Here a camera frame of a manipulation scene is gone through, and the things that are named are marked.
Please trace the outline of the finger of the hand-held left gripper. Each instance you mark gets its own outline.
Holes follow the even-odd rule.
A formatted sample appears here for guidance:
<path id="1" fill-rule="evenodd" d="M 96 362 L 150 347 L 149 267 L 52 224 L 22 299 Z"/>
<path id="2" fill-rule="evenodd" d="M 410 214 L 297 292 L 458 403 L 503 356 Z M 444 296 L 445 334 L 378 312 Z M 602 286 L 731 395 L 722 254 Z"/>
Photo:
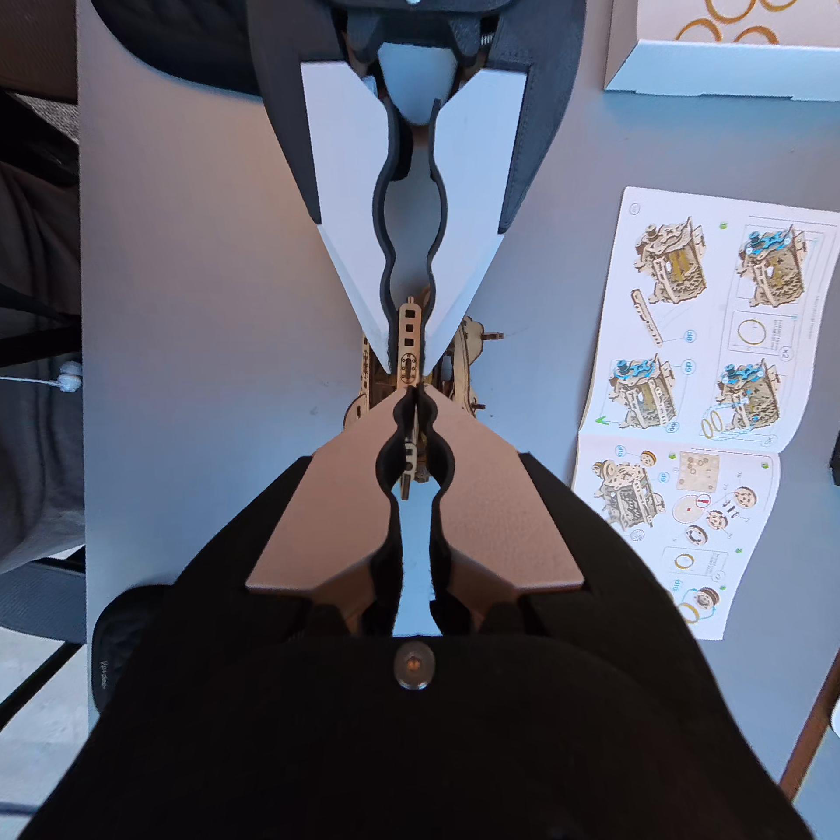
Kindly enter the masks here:
<path id="1" fill-rule="evenodd" d="M 442 235 L 430 254 L 434 305 L 425 321 L 425 372 L 446 351 L 503 239 L 525 73 L 479 70 L 439 110 L 431 156 L 443 189 Z"/>
<path id="2" fill-rule="evenodd" d="M 316 176 L 318 231 L 372 351 L 393 372 L 395 251 L 385 231 L 385 191 L 399 158 L 391 100 L 342 61 L 301 63 Z"/>

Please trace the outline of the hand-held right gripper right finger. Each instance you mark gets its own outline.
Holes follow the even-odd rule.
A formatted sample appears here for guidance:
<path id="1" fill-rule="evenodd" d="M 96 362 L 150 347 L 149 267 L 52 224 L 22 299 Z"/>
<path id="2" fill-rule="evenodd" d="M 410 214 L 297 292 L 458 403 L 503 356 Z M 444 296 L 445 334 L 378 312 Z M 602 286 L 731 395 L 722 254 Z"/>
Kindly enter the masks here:
<path id="1" fill-rule="evenodd" d="M 441 632 L 470 634 L 525 595 L 580 590 L 583 573 L 519 452 L 435 389 L 418 388 L 417 414 L 439 485 L 429 554 Z"/>

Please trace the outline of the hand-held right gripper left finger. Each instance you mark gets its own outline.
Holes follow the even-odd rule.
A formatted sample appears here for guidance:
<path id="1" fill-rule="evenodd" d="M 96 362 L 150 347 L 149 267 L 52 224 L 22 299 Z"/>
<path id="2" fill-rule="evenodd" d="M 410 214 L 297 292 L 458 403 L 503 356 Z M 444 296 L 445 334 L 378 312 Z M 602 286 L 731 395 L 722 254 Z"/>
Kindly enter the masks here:
<path id="1" fill-rule="evenodd" d="M 397 390 L 313 454 L 247 579 L 249 592 L 338 609 L 355 634 L 391 636 L 403 586 L 392 489 L 418 388 Z"/>

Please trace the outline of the wooden mechanical model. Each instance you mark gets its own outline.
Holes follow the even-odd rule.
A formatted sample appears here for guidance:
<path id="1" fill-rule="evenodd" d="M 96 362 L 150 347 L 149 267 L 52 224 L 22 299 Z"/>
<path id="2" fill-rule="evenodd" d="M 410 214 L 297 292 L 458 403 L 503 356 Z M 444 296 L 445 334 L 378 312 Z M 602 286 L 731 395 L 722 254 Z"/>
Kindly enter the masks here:
<path id="1" fill-rule="evenodd" d="M 502 340 L 502 332 L 486 332 L 480 322 L 465 316 L 442 359 L 432 373 L 424 379 L 425 385 L 440 391 L 451 402 L 465 408 L 472 416 L 486 409 L 472 387 L 470 369 L 480 357 L 486 341 Z M 349 428 L 387 396 L 394 393 L 397 379 L 385 372 L 382 364 L 371 351 L 366 337 L 362 339 L 360 390 L 349 405 L 343 418 L 343 427 Z M 413 431 L 406 435 L 406 468 L 401 477 L 401 498 L 410 496 L 412 482 L 426 483 L 430 479 L 427 469 L 427 439 L 418 418 Z"/>

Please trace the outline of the wooden strip with holes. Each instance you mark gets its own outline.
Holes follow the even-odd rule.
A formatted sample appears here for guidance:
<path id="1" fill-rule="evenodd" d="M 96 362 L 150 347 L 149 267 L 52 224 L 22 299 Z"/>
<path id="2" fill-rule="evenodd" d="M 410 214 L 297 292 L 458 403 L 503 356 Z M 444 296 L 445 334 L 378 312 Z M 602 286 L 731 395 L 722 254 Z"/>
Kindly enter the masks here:
<path id="1" fill-rule="evenodd" d="M 398 389 L 418 385 L 423 380 L 422 318 L 422 305 L 414 297 L 408 297 L 399 307 L 395 355 L 395 383 Z"/>

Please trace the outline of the group of yellow rubber bands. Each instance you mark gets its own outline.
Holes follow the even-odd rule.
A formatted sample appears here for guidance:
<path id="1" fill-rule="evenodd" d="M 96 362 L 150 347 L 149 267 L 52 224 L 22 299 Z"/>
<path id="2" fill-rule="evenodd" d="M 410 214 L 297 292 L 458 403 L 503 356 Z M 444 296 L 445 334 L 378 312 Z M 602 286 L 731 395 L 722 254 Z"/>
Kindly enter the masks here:
<path id="1" fill-rule="evenodd" d="M 679 13 L 675 40 L 718 44 L 778 45 L 773 15 L 785 14 L 796 1 L 691 2 L 689 12 Z"/>

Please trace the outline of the white cardboard box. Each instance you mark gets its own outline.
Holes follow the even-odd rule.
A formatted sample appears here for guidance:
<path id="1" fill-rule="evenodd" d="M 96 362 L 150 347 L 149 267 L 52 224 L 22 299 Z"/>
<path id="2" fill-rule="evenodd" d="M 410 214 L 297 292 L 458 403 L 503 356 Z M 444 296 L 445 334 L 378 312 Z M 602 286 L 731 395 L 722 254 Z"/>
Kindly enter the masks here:
<path id="1" fill-rule="evenodd" d="M 691 2 L 615 1 L 604 89 L 675 97 L 839 100 L 839 2 L 772 16 L 778 45 L 675 40 Z"/>

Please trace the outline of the black quilted wrist rest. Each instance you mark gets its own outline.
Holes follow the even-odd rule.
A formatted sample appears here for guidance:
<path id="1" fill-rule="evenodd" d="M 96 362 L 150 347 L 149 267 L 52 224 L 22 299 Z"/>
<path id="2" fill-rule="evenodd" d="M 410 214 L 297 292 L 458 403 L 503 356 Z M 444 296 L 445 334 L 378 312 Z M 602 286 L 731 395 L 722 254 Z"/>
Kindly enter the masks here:
<path id="1" fill-rule="evenodd" d="M 259 96 L 246 1 L 93 1 L 132 55 L 170 76 Z"/>

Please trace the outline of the black pad with logo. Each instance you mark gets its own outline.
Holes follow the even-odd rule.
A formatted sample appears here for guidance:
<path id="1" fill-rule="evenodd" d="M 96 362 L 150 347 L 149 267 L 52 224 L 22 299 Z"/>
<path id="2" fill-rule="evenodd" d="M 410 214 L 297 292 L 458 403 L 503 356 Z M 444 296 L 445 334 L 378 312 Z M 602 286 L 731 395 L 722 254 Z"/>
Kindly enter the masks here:
<path id="1" fill-rule="evenodd" d="M 101 612 L 91 639 L 91 695 L 97 719 L 172 587 L 163 583 L 136 586 L 119 594 Z"/>

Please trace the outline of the instruction booklet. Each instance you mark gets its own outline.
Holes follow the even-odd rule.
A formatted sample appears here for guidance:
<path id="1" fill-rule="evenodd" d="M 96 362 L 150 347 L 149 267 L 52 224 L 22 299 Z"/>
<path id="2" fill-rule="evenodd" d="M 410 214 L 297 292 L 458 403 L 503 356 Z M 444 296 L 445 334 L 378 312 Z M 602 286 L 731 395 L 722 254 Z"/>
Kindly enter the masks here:
<path id="1" fill-rule="evenodd" d="M 810 394 L 837 212 L 629 186 L 572 488 L 722 640 Z"/>

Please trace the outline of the person's dark shorts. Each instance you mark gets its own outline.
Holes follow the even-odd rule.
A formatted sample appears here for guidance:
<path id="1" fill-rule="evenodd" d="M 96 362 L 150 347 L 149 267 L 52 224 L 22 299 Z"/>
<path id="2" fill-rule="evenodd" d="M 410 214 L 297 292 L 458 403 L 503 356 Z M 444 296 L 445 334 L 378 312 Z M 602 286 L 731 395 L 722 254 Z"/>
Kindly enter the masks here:
<path id="1" fill-rule="evenodd" d="M 2 163 L 2 287 L 81 315 L 77 186 Z M 2 573 L 85 537 L 81 391 L 1 383 Z"/>

